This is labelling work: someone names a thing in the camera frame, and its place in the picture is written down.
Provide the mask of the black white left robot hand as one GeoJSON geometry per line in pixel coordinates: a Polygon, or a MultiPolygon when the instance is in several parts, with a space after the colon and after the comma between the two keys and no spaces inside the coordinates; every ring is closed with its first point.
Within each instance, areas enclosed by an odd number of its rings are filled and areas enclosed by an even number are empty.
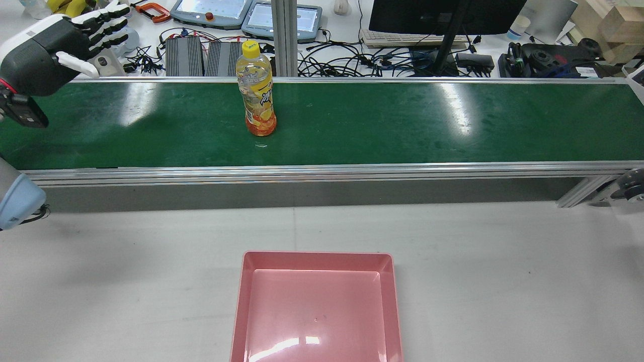
{"type": "Polygon", "coordinates": [[[53,14],[14,35],[2,44],[2,86],[15,94],[45,97],[80,74],[99,78],[91,60],[127,40],[129,9],[112,1],[76,18],[53,14]]]}

